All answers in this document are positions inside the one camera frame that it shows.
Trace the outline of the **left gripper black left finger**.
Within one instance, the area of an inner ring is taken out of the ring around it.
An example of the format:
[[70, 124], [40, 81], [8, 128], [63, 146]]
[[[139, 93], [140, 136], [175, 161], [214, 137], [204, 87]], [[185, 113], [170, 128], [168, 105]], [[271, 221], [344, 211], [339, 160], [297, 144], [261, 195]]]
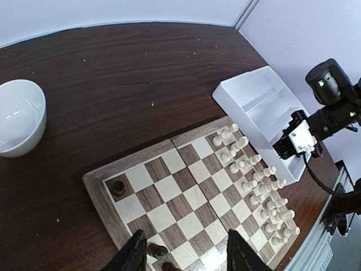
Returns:
[[147, 239], [143, 230], [137, 230], [103, 268], [103, 271], [146, 270], [146, 262]]

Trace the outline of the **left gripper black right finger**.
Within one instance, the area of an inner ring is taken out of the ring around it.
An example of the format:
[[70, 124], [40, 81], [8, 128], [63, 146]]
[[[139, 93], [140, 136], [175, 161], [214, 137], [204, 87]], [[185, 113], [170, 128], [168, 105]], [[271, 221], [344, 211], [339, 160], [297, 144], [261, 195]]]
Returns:
[[239, 234], [230, 229], [227, 241], [228, 271], [272, 271]]

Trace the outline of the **dark brown chess piece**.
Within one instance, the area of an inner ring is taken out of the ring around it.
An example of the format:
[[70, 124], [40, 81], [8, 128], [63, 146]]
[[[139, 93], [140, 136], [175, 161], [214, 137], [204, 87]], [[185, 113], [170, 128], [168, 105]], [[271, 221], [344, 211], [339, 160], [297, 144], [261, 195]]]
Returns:
[[162, 265], [162, 271], [182, 271], [182, 270], [171, 262], [165, 262]]
[[122, 181], [115, 181], [112, 187], [112, 195], [122, 197], [125, 193], [125, 184]]
[[151, 243], [147, 247], [147, 253], [150, 257], [163, 261], [168, 258], [169, 251], [165, 246]]

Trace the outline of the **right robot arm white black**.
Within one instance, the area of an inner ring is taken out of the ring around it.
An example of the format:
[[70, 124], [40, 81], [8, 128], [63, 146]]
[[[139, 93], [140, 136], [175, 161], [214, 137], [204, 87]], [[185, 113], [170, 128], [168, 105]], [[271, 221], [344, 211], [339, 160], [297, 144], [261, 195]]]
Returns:
[[310, 116], [304, 110], [291, 114], [289, 126], [273, 144], [283, 160], [300, 157], [308, 151], [316, 158], [322, 153], [320, 142], [345, 128], [358, 131], [352, 125], [360, 123], [360, 83], [352, 85], [335, 59], [330, 58], [315, 66], [305, 81], [324, 107]]

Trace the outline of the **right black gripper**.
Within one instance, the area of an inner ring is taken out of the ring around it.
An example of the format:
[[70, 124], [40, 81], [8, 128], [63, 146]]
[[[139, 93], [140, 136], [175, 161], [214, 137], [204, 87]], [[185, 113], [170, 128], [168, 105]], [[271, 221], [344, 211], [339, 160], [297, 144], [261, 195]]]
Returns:
[[304, 110], [294, 111], [289, 126], [283, 130], [280, 139], [272, 146], [279, 157], [287, 160], [310, 153], [310, 127]]

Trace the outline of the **wooden chess board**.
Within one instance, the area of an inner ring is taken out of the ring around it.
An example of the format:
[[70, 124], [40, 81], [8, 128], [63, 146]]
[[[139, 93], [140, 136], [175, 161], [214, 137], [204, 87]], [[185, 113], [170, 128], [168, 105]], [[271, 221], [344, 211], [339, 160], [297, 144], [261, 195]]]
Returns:
[[[223, 117], [83, 176], [116, 247], [143, 230], [149, 243], [168, 249], [167, 261], [181, 270], [226, 270], [229, 230], [210, 204], [216, 188], [203, 160], [213, 153], [208, 136], [231, 124]], [[125, 184], [120, 198], [112, 195], [115, 181]], [[296, 238], [278, 251], [270, 246], [257, 251], [245, 241], [274, 269]]]

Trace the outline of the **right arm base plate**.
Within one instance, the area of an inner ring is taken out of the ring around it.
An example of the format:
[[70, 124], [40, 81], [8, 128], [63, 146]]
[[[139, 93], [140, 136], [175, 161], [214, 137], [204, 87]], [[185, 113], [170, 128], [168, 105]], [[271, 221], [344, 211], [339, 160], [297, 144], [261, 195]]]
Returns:
[[338, 229], [339, 233], [344, 236], [348, 229], [346, 215], [352, 213], [360, 215], [360, 178], [356, 181], [353, 191], [346, 193], [342, 184], [338, 183], [335, 192], [338, 196], [331, 197], [322, 222], [330, 235], [333, 235]]

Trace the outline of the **white plastic compartment tray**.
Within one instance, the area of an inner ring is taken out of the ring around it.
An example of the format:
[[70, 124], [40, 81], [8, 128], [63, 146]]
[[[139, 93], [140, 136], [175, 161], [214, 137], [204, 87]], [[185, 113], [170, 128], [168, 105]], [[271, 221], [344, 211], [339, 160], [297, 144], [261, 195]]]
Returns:
[[277, 168], [276, 177], [287, 183], [298, 182], [305, 170], [302, 158], [279, 157], [273, 148], [291, 121], [291, 114], [304, 107], [285, 82], [270, 67], [265, 66], [219, 83], [212, 94], [248, 137], [267, 165]]

